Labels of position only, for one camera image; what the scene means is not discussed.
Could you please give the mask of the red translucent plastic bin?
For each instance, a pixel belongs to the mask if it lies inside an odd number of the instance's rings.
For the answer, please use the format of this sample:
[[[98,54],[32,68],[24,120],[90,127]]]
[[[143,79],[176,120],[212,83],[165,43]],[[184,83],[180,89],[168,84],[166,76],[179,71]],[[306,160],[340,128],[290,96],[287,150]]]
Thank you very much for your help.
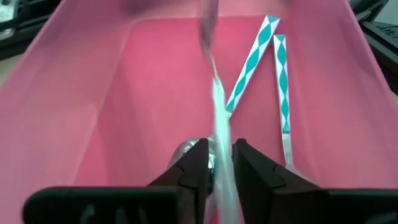
[[[213,130],[196,0],[62,0],[0,87],[0,224],[56,185],[146,185]],[[287,40],[296,168],[323,187],[398,188],[398,106],[348,0],[220,0],[230,95],[266,15]]]

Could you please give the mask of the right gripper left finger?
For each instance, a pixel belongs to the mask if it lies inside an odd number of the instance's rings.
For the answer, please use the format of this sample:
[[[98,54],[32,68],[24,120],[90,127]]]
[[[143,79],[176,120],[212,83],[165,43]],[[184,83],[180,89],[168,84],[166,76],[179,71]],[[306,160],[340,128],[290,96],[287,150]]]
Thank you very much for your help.
[[[200,139],[144,187],[48,187],[23,206],[24,224],[203,224],[209,147]]]

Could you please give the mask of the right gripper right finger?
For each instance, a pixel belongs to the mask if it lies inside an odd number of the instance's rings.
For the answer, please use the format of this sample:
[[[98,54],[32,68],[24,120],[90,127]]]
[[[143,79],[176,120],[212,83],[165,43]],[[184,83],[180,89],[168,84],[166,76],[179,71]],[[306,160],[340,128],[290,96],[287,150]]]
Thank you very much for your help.
[[[245,139],[233,163],[245,224],[398,224],[398,190],[324,189]]]

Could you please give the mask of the silver aluminium bracket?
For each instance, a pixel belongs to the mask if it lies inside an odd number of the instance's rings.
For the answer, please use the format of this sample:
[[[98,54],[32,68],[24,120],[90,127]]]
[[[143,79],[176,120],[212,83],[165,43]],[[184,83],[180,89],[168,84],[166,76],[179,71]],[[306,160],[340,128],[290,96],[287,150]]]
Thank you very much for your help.
[[[19,0],[0,0],[0,23],[10,21],[17,16]],[[0,41],[12,37],[14,28],[0,29]]]

